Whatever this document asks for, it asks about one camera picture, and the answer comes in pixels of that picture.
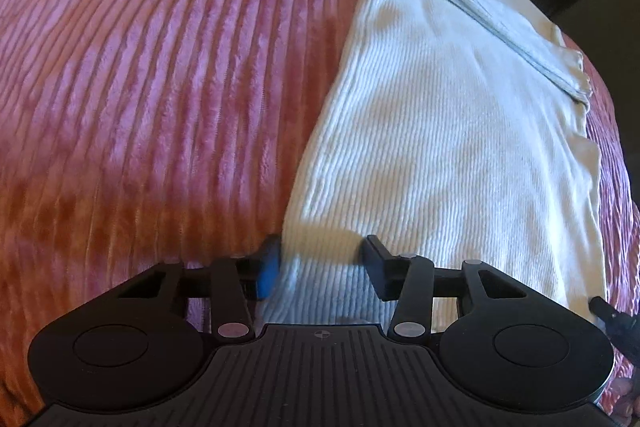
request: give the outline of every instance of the white ribbed fabric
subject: white ribbed fabric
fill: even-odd
[[[306,147],[266,322],[388,324],[356,250],[482,259],[573,311],[604,295],[582,57],[528,0],[359,0]],[[455,319],[435,303],[433,327]]]

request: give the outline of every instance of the bed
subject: bed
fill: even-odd
[[[0,0],[3,425],[42,405],[25,361],[48,322],[158,261],[248,253],[281,230],[355,6]],[[585,67],[607,298],[637,312],[640,215],[609,93]]]

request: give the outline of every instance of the silver rivet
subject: silver rivet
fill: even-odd
[[[238,339],[249,332],[247,325],[239,322],[228,322],[218,328],[218,334],[226,339]]]
[[[417,322],[401,322],[396,324],[394,328],[396,335],[400,335],[401,337],[419,337],[423,335],[426,331],[422,324],[418,324]]]

